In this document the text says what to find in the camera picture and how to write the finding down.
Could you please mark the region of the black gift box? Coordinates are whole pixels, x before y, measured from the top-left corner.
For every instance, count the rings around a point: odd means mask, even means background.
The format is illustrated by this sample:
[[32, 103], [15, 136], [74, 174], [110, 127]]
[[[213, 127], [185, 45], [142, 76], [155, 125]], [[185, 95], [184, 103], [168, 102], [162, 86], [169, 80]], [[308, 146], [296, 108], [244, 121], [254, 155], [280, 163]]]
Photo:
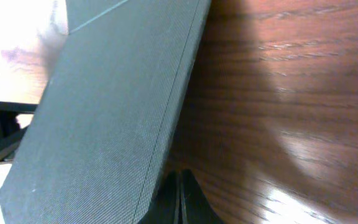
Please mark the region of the black gift box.
[[6, 223], [137, 223], [157, 193], [209, 0], [67, 1], [69, 35], [0, 189]]

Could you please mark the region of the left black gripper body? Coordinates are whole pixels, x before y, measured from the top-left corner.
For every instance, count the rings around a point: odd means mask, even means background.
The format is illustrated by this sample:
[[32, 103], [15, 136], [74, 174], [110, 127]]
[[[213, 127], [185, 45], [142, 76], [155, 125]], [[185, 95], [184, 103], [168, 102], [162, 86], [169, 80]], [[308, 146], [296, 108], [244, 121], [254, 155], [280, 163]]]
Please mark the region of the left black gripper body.
[[33, 114], [36, 104], [0, 101], [0, 161], [14, 152], [20, 144], [27, 128], [17, 122], [20, 114]]

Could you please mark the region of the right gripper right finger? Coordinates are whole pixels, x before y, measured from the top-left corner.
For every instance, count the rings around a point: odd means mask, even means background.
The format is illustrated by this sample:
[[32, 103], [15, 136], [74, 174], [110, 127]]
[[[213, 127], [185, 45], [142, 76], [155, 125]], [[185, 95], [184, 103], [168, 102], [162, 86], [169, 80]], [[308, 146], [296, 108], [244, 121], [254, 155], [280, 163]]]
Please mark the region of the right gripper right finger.
[[181, 219], [184, 224], [224, 224], [189, 169], [180, 173]]

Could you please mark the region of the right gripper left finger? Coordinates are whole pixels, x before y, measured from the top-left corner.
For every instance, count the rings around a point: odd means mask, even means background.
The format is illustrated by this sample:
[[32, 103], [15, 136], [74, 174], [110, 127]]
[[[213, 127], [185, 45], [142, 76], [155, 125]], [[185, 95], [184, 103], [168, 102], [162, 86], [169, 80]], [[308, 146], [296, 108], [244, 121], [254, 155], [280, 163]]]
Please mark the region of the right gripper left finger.
[[178, 224], [180, 214], [180, 178], [170, 172], [138, 224]]

